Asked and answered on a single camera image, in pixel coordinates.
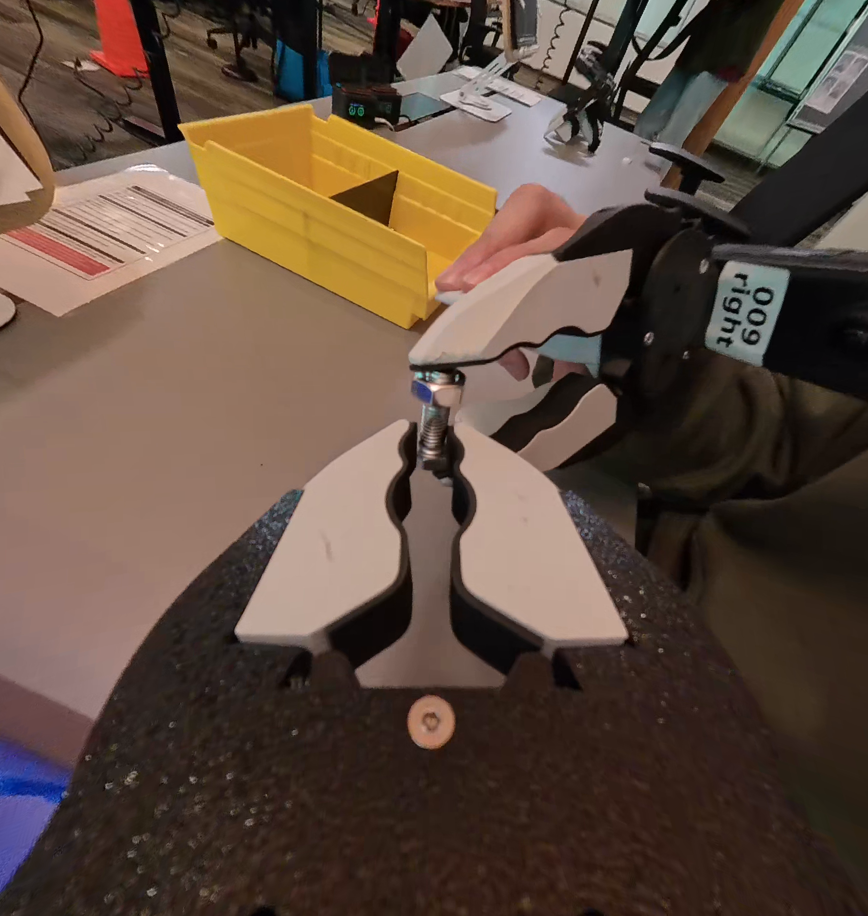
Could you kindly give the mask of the dark folded tool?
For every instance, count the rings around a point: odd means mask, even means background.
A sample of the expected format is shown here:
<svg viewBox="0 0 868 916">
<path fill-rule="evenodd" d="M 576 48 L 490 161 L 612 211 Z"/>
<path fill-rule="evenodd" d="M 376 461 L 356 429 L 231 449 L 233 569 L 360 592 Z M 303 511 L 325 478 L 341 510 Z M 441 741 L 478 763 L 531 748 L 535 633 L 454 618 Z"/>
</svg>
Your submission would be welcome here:
<svg viewBox="0 0 868 916">
<path fill-rule="evenodd" d="M 578 88 L 571 83 L 555 87 L 548 97 L 564 104 L 543 133 L 550 145 L 579 146 L 588 155 L 600 146 L 602 130 L 611 118 L 615 83 L 610 73 L 586 73 L 587 85 Z"/>
</svg>

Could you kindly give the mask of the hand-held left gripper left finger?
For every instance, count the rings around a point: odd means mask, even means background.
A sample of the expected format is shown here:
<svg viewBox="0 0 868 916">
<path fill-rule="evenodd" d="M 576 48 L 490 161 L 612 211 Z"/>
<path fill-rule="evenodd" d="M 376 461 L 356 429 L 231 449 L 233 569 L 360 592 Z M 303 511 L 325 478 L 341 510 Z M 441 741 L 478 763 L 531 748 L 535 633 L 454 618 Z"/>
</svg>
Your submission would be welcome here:
<svg viewBox="0 0 868 916">
<path fill-rule="evenodd" d="M 404 635 L 414 470 L 415 425 L 400 419 L 318 472 L 235 626 L 237 640 L 313 656 L 334 650 L 357 669 Z"/>
</svg>

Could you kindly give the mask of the black office chair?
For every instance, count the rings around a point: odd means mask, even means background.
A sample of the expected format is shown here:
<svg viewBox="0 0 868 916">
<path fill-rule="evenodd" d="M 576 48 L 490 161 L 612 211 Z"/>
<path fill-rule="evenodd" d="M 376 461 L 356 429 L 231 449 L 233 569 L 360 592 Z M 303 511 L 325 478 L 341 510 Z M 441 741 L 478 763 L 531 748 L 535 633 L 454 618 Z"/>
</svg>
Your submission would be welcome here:
<svg viewBox="0 0 868 916">
<path fill-rule="evenodd" d="M 867 192 L 868 91 L 729 212 L 673 189 L 648 189 L 645 198 L 730 242 L 791 247 Z"/>
</svg>

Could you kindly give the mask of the person's right forearm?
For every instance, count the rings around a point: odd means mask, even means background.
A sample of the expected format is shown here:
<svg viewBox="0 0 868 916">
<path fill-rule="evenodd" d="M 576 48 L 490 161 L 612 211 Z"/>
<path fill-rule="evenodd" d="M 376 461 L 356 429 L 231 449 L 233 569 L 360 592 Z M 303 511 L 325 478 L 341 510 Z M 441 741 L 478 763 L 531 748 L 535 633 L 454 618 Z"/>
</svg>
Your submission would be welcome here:
<svg viewBox="0 0 868 916">
<path fill-rule="evenodd" d="M 575 463 L 692 507 L 775 499 L 866 471 L 868 403 L 729 360 L 690 372 L 610 444 Z"/>
</svg>

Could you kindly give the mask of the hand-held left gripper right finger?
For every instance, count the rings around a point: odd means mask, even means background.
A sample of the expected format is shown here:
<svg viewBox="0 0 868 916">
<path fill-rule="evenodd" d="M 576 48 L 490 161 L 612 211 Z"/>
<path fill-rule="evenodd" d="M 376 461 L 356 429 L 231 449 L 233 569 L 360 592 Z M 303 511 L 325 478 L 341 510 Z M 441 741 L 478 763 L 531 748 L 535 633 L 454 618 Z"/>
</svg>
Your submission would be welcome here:
<svg viewBox="0 0 868 916">
<path fill-rule="evenodd" d="M 450 442 L 450 615 L 463 647 L 509 673 L 528 653 L 623 646 L 628 630 L 557 487 L 470 425 Z"/>
</svg>

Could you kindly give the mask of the laminated barcode sheet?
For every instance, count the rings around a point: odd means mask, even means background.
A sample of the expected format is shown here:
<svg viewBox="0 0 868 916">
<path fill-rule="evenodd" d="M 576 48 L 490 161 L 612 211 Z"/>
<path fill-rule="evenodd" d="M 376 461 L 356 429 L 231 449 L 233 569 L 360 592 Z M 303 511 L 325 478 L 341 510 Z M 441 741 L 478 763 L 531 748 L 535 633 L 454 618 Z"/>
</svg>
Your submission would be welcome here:
<svg viewBox="0 0 868 916">
<path fill-rule="evenodd" d="M 198 185 L 154 166 L 58 189 L 0 235 L 0 290 L 62 317 L 220 239 Z"/>
</svg>

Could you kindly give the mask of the blue bag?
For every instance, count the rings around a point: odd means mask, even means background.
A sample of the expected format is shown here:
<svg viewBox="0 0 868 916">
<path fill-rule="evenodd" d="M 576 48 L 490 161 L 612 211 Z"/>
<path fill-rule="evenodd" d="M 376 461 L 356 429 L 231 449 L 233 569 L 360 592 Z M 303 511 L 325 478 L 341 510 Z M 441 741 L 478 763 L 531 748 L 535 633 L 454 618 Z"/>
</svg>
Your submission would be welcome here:
<svg viewBox="0 0 868 916">
<path fill-rule="evenodd" d="M 285 102 L 303 102 L 314 98 L 330 97 L 332 85 L 329 70 L 329 53 L 316 50 L 313 94 L 308 94 L 304 58 L 283 40 L 277 39 L 273 54 L 273 94 Z"/>
</svg>

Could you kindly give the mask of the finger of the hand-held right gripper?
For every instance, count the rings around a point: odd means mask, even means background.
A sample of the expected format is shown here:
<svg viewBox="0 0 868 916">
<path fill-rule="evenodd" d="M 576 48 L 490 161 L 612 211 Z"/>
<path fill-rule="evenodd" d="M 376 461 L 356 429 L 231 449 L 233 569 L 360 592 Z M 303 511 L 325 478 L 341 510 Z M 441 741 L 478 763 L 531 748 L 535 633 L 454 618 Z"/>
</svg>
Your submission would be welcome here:
<svg viewBox="0 0 868 916">
<path fill-rule="evenodd" d="M 551 254 L 519 258 L 449 305 L 409 352 L 408 364 L 487 364 L 565 329 L 599 334 L 623 302 L 632 260 L 631 249 L 569 261 Z"/>
<path fill-rule="evenodd" d="M 470 405 L 471 426 L 540 472 L 574 459 L 616 421 L 618 400 L 589 374 L 569 373 L 509 399 Z"/>
</svg>

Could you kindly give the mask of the clear acrylic stand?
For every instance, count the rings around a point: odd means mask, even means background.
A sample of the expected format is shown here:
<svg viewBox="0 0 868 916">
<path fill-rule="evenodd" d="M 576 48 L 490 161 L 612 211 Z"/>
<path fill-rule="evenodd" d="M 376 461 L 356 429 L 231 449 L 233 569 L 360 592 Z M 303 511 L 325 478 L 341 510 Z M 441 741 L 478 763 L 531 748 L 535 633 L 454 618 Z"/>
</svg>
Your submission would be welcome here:
<svg viewBox="0 0 868 916">
<path fill-rule="evenodd" d="M 480 69 L 473 79 L 457 90 L 441 94 L 439 100 L 487 123 L 504 120 L 512 113 L 511 109 L 493 101 L 486 93 L 491 90 L 492 82 L 502 78 L 514 62 L 509 61 L 504 53 L 500 53 L 485 68 Z"/>
</svg>

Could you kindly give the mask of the black tablet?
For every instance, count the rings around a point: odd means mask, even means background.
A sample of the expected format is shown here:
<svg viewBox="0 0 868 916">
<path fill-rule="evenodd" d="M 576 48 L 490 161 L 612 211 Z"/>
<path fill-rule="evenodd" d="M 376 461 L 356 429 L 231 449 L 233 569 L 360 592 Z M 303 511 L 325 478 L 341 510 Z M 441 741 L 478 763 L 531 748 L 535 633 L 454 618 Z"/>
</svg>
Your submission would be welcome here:
<svg viewBox="0 0 868 916">
<path fill-rule="evenodd" d="M 403 94 L 400 96 L 399 112 L 394 131 L 404 132 L 411 127 L 424 124 L 453 110 L 453 107 L 448 102 L 444 102 L 440 98 L 433 98 L 423 93 Z"/>
</svg>

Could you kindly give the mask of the steel hex nut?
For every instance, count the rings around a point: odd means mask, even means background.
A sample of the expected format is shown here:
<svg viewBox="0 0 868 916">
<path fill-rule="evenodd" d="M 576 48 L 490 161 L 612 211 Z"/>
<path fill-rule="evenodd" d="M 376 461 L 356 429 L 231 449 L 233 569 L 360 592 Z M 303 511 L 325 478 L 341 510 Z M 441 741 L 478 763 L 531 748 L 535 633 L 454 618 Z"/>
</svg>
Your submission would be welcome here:
<svg viewBox="0 0 868 916">
<path fill-rule="evenodd" d="M 414 372 L 411 393 L 424 406 L 454 409 L 461 405 L 465 386 L 463 372 L 425 369 Z"/>
</svg>

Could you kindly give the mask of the blue plastic bin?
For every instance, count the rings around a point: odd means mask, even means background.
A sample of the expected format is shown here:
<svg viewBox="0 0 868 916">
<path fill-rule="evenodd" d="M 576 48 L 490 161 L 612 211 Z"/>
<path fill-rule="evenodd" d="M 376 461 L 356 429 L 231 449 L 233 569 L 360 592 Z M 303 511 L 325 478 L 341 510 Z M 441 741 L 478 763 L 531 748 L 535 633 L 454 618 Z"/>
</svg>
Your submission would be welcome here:
<svg viewBox="0 0 868 916">
<path fill-rule="evenodd" d="M 72 769 L 0 739 L 0 893 L 59 806 Z"/>
</svg>

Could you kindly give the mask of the yellow plastic bin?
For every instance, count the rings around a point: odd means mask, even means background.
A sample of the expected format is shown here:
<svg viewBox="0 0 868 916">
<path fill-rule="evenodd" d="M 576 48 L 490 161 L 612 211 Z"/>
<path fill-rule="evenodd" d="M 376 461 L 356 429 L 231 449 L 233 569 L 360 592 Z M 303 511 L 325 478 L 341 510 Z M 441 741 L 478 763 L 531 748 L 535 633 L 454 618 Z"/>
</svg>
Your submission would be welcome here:
<svg viewBox="0 0 868 916">
<path fill-rule="evenodd" d="M 496 189 L 309 103 L 179 130 L 222 237 L 403 329 L 496 212 Z"/>
</svg>

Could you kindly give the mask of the orange traffic cone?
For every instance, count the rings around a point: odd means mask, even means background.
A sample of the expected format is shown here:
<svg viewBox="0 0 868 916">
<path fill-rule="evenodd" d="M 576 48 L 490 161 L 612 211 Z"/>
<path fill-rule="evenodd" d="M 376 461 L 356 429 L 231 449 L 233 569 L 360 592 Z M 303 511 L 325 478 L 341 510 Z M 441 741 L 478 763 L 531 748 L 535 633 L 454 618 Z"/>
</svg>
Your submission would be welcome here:
<svg viewBox="0 0 868 916">
<path fill-rule="evenodd" d="M 145 59 L 129 1 L 93 1 L 101 47 L 90 58 L 121 79 L 146 78 Z"/>
</svg>

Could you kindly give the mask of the steel bolt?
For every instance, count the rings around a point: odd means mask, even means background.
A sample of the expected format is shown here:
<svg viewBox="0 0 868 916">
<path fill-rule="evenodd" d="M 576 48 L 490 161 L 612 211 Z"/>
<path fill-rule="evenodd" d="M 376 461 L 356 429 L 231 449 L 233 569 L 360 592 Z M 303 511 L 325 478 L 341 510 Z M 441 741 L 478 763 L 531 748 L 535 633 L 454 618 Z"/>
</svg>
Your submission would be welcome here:
<svg viewBox="0 0 868 916">
<path fill-rule="evenodd" d="M 453 475 L 450 415 L 449 407 L 423 404 L 417 434 L 417 466 L 446 486 Z"/>
</svg>

